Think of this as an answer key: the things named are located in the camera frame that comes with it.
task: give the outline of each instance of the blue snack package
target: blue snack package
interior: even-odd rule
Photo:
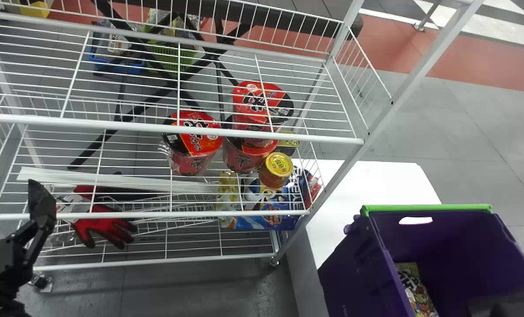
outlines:
[[[244,210],[303,210],[311,206],[311,196],[314,198],[320,190],[318,178],[299,168],[294,169],[280,190],[266,187],[257,178],[242,178],[240,187]],[[220,218],[220,224],[228,229],[293,230],[299,218],[299,215],[224,217]]]

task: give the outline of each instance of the purple bin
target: purple bin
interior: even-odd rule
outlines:
[[[400,225],[404,217],[432,222]],[[440,317],[524,288],[524,255],[490,205],[364,206],[318,270],[330,317],[414,317],[401,262],[417,263]]]

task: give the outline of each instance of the glove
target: glove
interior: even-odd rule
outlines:
[[[86,185],[79,185],[74,189],[75,195],[80,196],[79,199],[92,199],[93,186],[91,188]],[[105,205],[93,205],[93,213],[111,213],[115,209]],[[95,241],[92,237],[92,232],[105,238],[111,242],[117,249],[125,249],[125,243],[135,241],[133,237],[127,232],[137,232],[137,227],[125,219],[108,218],[108,219],[79,219],[71,223],[78,238],[89,249],[95,248]]]

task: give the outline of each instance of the red noodle cup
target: red noodle cup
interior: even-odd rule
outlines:
[[[256,170],[264,163],[266,156],[272,153],[278,146],[278,140],[270,140],[270,145],[260,148],[253,147],[244,142],[242,138],[225,137],[223,141],[223,160],[229,169],[242,174],[248,174]]]
[[[234,104],[232,121],[233,129],[271,132],[270,120],[274,132],[293,115],[293,102],[288,94],[274,84],[257,81],[243,81],[232,91]],[[271,144],[267,139],[245,138],[245,142],[255,147],[266,147]]]
[[[177,114],[173,113],[164,124],[177,125]],[[203,112],[180,111],[180,125],[199,128],[220,129],[221,125]],[[164,133],[162,138],[169,147],[169,158],[176,174],[194,176],[203,172],[221,147],[222,136],[184,133]]]

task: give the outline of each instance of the yellow container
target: yellow container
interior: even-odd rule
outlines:
[[[43,1],[31,2],[33,8],[20,7],[20,12],[23,15],[34,16],[35,18],[46,18],[50,11]]]

